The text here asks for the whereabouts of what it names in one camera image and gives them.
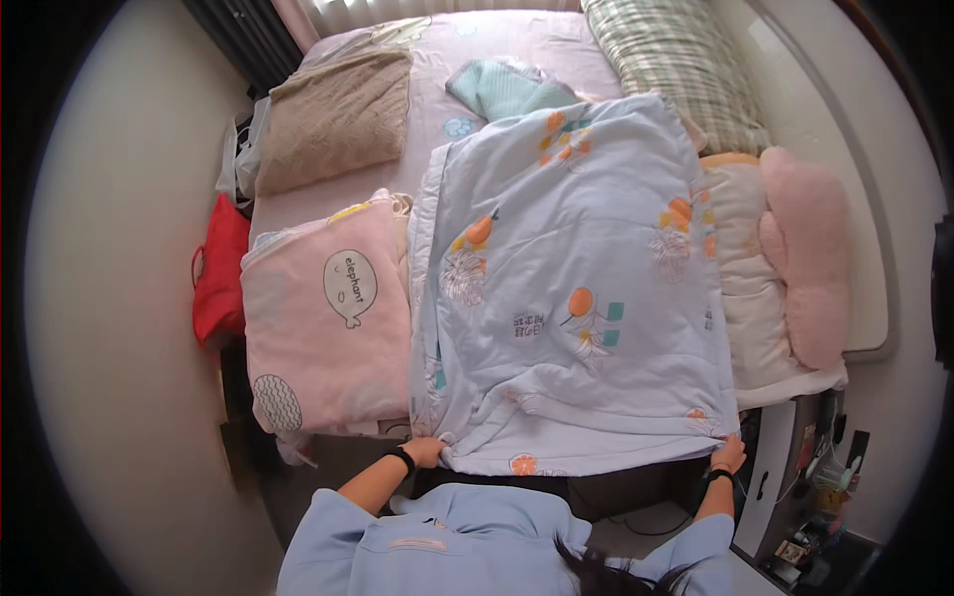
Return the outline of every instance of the green plaid pillow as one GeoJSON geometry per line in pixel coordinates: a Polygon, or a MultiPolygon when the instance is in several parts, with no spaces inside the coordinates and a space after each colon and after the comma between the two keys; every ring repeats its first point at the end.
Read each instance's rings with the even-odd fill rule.
{"type": "Polygon", "coordinates": [[[709,136],[705,154],[771,144],[745,65],[704,0],[582,2],[623,93],[668,96],[709,136]]]}

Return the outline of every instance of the person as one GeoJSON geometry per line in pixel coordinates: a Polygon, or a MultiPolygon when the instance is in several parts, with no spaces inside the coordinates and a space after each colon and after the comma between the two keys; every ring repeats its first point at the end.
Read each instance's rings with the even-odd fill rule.
{"type": "Polygon", "coordinates": [[[376,517],[413,468],[436,466],[444,447],[413,439],[340,490],[316,491],[285,554],[278,595],[732,593],[732,475],[746,458],[735,435],[712,454],[693,523],[641,561],[587,549],[591,525],[564,500],[513,486],[441,484],[417,500],[394,497],[397,515],[376,517]]]}

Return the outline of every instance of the white plastic bag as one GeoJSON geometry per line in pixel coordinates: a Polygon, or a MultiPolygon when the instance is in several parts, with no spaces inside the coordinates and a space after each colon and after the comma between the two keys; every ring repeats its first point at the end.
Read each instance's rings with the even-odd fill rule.
{"type": "Polygon", "coordinates": [[[236,157],[236,176],[238,189],[248,199],[255,199],[255,178],[261,165],[261,141],[268,130],[268,121],[272,113],[272,98],[263,97],[255,102],[255,115],[248,132],[248,144],[242,147],[236,157]]]}
{"type": "Polygon", "coordinates": [[[237,201],[236,198],[236,147],[239,142],[239,124],[248,119],[247,113],[236,114],[225,127],[225,145],[222,148],[222,171],[216,182],[216,193],[225,193],[236,207],[244,207],[249,200],[237,201]]]}

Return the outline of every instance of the black hair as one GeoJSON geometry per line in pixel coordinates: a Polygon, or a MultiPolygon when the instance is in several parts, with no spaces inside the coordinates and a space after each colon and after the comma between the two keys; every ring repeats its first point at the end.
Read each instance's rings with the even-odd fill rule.
{"type": "Polygon", "coordinates": [[[630,573],[632,562],[622,567],[606,565],[606,554],[587,548],[582,555],[571,552],[559,537],[553,539],[556,551],[563,563],[580,582],[580,596],[673,596],[682,585],[680,594],[686,591],[683,579],[697,564],[670,569],[658,580],[638,577],[630,573]]]}

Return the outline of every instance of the red bag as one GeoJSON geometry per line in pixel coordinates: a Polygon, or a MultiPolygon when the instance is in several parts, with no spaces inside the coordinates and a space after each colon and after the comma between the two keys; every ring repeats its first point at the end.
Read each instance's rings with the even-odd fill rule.
{"type": "Polygon", "coordinates": [[[209,220],[205,244],[192,256],[193,287],[192,328],[198,345],[218,350],[232,336],[245,334],[245,314],[241,307],[241,258],[248,252],[252,224],[229,201],[218,195],[209,220]],[[202,254],[196,279],[196,258],[202,254]]]}

